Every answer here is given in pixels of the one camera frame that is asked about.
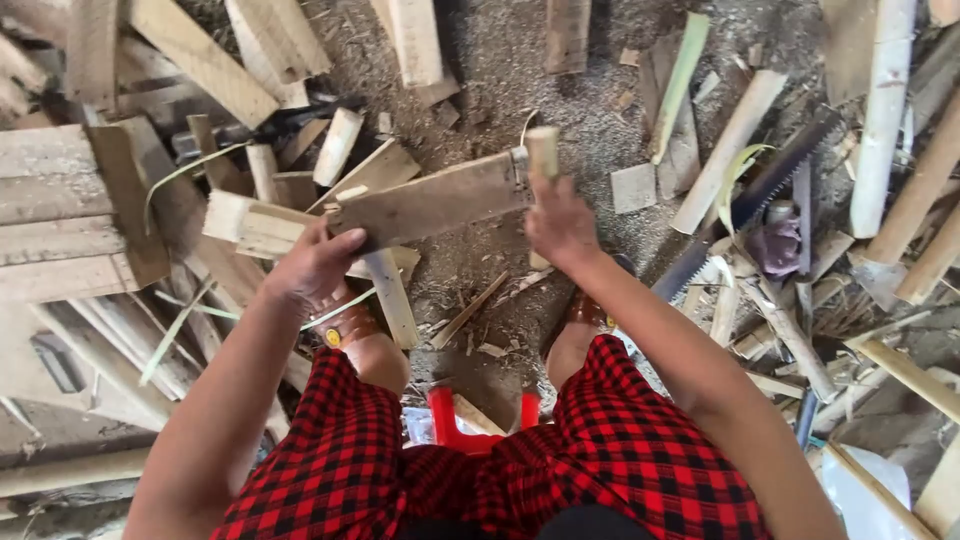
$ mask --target hand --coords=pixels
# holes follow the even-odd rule
[[[321,311],[324,298],[343,282],[353,255],[367,239],[363,229],[332,236],[322,217],[303,231],[293,249],[280,260],[267,279],[264,290],[289,301],[303,316]]]
[[[573,179],[561,177],[555,184],[530,175],[537,202],[527,212],[525,231],[534,251],[566,271],[600,252],[593,212],[577,197]]]

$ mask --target hand saw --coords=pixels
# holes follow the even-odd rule
[[[836,110],[820,107],[802,131],[780,151],[743,193],[731,204],[733,228],[739,231],[755,216],[760,214],[774,196],[787,185],[800,166],[805,163],[827,136],[843,124],[843,118]],[[653,291],[658,296],[672,302],[680,291],[707,264],[710,246],[727,236],[727,230],[720,220],[704,227],[693,244],[670,265],[666,273],[657,280]]]

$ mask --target yellow sticker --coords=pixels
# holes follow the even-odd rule
[[[326,342],[330,347],[340,347],[340,333],[332,328],[326,331]]]

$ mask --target person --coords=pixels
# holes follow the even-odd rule
[[[401,449],[408,360],[353,307],[330,323],[339,349],[317,352],[290,434],[248,477],[301,323],[353,298],[344,275],[366,235],[331,237],[320,219],[157,437],[124,538],[845,538],[739,365],[601,251],[571,179],[531,184],[527,236],[582,291],[546,356],[554,424],[484,456]],[[672,402],[600,333],[604,311]]]

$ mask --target red and black checkered fabric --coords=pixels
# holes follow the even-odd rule
[[[585,504],[658,539],[770,537],[743,477],[610,335],[564,385],[555,424],[507,437],[489,456],[402,450],[399,416],[396,396],[360,382],[343,353],[320,351],[290,435],[212,537],[382,539],[439,519],[532,538]]]

